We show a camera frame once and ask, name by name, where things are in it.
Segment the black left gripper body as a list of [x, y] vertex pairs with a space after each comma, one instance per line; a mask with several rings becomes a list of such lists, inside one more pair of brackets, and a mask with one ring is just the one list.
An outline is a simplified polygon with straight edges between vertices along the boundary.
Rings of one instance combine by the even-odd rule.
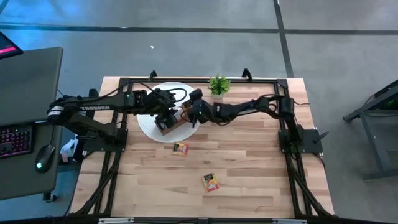
[[175, 106], [175, 102], [175, 93], [156, 88], [146, 96], [146, 114], [153, 116], [167, 113], [169, 108]]

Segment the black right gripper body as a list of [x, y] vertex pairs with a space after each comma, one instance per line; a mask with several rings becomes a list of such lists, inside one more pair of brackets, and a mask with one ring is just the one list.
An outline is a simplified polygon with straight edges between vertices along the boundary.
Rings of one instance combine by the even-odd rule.
[[203, 115], [203, 93], [202, 90], [197, 88], [189, 94], [191, 107], [187, 111], [189, 121], [192, 123], [192, 127], [195, 127], [197, 122], [203, 124], [206, 122], [206, 118]]

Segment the wooden tea organizer box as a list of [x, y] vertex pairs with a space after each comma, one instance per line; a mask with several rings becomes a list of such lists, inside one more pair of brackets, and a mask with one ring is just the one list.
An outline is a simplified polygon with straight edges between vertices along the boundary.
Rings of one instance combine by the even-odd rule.
[[182, 111], [183, 111], [183, 109], [181, 109], [180, 106], [177, 106], [177, 107], [174, 107], [174, 108], [170, 108], [170, 109], [169, 109], [169, 110], [176, 110], [176, 111], [177, 111], [176, 114], [175, 114], [175, 117], [176, 117], [176, 119], [177, 119], [177, 122], [176, 122], [176, 123], [166, 123], [166, 122], [165, 122], [166, 125], [167, 125], [167, 128], [166, 128], [165, 130], [163, 130], [163, 131], [160, 131], [161, 135], [165, 136], [166, 134], [172, 132], [174, 129], [177, 129], [178, 127], [180, 127], [181, 125], [183, 125], [184, 123], [186, 123], [184, 120], [182, 120], [182, 119], [180, 118], [180, 115], [181, 115], [181, 113], [182, 113]]

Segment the white round plate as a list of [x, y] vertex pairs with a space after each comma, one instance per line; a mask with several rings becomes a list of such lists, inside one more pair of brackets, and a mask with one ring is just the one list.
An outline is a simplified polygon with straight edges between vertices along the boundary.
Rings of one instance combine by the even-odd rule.
[[[189, 96], [189, 94], [194, 90], [191, 86], [180, 82], [164, 82], [156, 85], [151, 85], [150, 87], [154, 90], [156, 88], [160, 88], [161, 90], [172, 89], [172, 93], [175, 93], [175, 98], [177, 100], [180, 100], [185, 95], [185, 92], [183, 90], [174, 90], [174, 88], [183, 88], [184, 90], [187, 91], [187, 96], [184, 99], [186, 99]], [[180, 106], [183, 103], [183, 101], [177, 102], [175, 107]], [[136, 118], [141, 131], [147, 137], [162, 143], [181, 142], [189, 138], [200, 127], [199, 122], [195, 124], [194, 128], [192, 127], [192, 123], [184, 123], [177, 129], [174, 129], [172, 132], [163, 136], [161, 135], [158, 127], [155, 124], [155, 116], [137, 115]]]

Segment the green plant in white pot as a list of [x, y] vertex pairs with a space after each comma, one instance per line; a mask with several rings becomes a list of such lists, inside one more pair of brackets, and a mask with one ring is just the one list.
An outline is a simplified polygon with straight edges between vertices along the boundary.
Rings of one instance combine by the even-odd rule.
[[215, 77], [211, 77], [209, 80], [210, 86], [208, 87], [211, 91], [213, 98], [222, 98], [229, 92], [231, 81], [225, 76], [217, 74]]

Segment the white plastic bag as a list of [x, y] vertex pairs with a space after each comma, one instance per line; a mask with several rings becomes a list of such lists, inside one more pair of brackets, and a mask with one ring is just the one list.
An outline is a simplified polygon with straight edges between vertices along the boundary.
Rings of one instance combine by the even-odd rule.
[[78, 140], [77, 138], [69, 140], [64, 146], [62, 146], [60, 150], [60, 161], [62, 163], [68, 163], [68, 158], [73, 157], [76, 148], [77, 148]]

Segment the black computer mouse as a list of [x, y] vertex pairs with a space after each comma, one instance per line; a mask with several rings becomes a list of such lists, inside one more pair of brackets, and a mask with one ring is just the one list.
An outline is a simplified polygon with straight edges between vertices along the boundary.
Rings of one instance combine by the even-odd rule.
[[35, 159], [35, 170], [38, 173], [46, 173], [52, 166], [55, 154], [55, 146], [48, 144], [40, 148]]

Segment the grey desk top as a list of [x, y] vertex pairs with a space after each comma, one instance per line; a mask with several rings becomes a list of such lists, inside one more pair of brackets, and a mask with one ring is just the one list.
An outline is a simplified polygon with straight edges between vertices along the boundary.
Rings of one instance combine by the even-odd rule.
[[0, 126], [47, 119], [57, 96], [62, 57], [62, 47], [51, 47], [0, 60]]

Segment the backlit black keyboard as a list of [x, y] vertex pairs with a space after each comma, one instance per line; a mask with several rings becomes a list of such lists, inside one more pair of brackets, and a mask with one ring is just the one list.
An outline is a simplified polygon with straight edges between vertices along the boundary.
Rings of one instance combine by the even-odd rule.
[[0, 128], [0, 159], [30, 154], [32, 148], [31, 124]]

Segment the grey keyboard shelf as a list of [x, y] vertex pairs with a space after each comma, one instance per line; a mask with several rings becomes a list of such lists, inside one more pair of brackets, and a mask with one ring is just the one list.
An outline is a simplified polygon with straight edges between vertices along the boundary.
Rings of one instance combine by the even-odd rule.
[[[60, 155], [62, 127], [49, 123], [33, 125], [33, 152], [0, 159], [0, 200], [34, 194], [49, 194], [55, 189]], [[52, 165], [45, 173], [36, 171], [35, 158], [41, 147], [55, 146]]]

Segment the monitor with pink screen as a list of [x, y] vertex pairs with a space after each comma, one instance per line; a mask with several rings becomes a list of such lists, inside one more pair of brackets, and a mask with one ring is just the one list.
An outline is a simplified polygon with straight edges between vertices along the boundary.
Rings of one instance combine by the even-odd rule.
[[0, 31], [0, 60], [22, 55], [23, 50], [18, 47], [10, 38]]

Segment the grey metal stand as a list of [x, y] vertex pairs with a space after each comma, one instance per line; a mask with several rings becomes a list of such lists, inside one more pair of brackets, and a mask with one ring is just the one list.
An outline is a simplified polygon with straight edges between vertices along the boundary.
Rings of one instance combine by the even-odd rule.
[[387, 149], [377, 145], [377, 137], [368, 123], [368, 118], [398, 118], [398, 79], [371, 95], [362, 106], [343, 117], [350, 124], [359, 118], [376, 161], [378, 171], [364, 176], [364, 180], [398, 177], [398, 169], [393, 169]]

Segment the silver aluminium rail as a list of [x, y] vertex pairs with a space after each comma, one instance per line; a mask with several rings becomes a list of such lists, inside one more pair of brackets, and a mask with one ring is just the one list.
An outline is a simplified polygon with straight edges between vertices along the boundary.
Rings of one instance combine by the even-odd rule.
[[272, 224], [308, 224], [308, 221], [301, 219], [275, 218], [272, 220]]
[[98, 224], [130, 224], [134, 223], [133, 217], [100, 218]]

